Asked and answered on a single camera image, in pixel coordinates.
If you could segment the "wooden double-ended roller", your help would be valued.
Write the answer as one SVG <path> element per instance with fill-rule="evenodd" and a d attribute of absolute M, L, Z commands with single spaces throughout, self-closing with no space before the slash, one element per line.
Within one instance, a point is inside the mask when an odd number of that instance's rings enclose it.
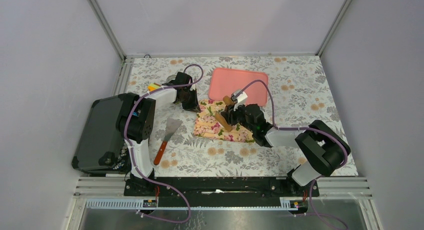
<path fill-rule="evenodd" d="M 214 115 L 214 118 L 226 132 L 231 132 L 233 126 L 231 125 L 230 121 L 230 112 L 234 109 L 235 103 L 229 96 L 225 96 L 222 100 L 225 104 L 225 108 L 224 110 L 217 112 Z"/>

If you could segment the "floral cutting board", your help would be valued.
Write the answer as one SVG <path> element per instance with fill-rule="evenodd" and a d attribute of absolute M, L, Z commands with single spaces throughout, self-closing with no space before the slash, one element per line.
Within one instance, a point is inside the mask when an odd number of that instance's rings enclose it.
<path fill-rule="evenodd" d="M 223 101 L 204 99 L 199 101 L 200 113 L 196 114 L 193 133 L 196 137 L 228 142 L 254 143 L 252 133 L 239 123 L 227 131 L 215 118 L 225 108 Z"/>

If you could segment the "metal scraper red handle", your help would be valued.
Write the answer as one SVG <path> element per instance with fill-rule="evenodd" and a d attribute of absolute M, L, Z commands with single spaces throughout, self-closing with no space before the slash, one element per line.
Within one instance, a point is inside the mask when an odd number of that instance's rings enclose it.
<path fill-rule="evenodd" d="M 162 141 L 160 148 L 159 148 L 159 150 L 158 150 L 158 152 L 157 152 L 157 154 L 156 154 L 156 156 L 153 160 L 153 164 L 155 166 L 160 164 L 169 140 L 175 134 L 177 129 L 182 125 L 182 123 L 183 123 L 183 121 L 179 120 L 179 119 L 173 119 L 173 118 L 167 119 L 166 128 L 165 128 L 165 135 L 164 135 L 163 141 Z"/>

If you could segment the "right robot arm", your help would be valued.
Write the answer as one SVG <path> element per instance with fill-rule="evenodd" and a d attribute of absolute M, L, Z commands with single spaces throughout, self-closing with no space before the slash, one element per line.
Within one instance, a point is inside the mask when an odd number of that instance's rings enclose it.
<path fill-rule="evenodd" d="M 314 120 L 306 127 L 276 127 L 268 122 L 257 104 L 227 105 L 215 114 L 215 119 L 231 131 L 240 125 L 251 132 L 253 140 L 261 147 L 298 147 L 306 162 L 288 173 L 287 191 L 301 195 L 307 184 L 319 177 L 329 177 L 348 161 L 351 149 L 328 125 Z"/>

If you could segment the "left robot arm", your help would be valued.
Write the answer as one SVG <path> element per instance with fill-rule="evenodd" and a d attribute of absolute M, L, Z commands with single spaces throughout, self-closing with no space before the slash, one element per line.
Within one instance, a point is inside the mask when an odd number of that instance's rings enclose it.
<path fill-rule="evenodd" d="M 144 196 L 152 194 L 155 182 L 150 159 L 149 138 L 153 131 L 155 111 L 170 104 L 181 104 L 185 111 L 201 111 L 193 78 L 178 72 L 174 80 L 149 90 L 143 95 L 125 93 L 124 102 L 116 120 L 116 129 L 129 148 L 130 173 L 139 178 L 136 189 Z"/>

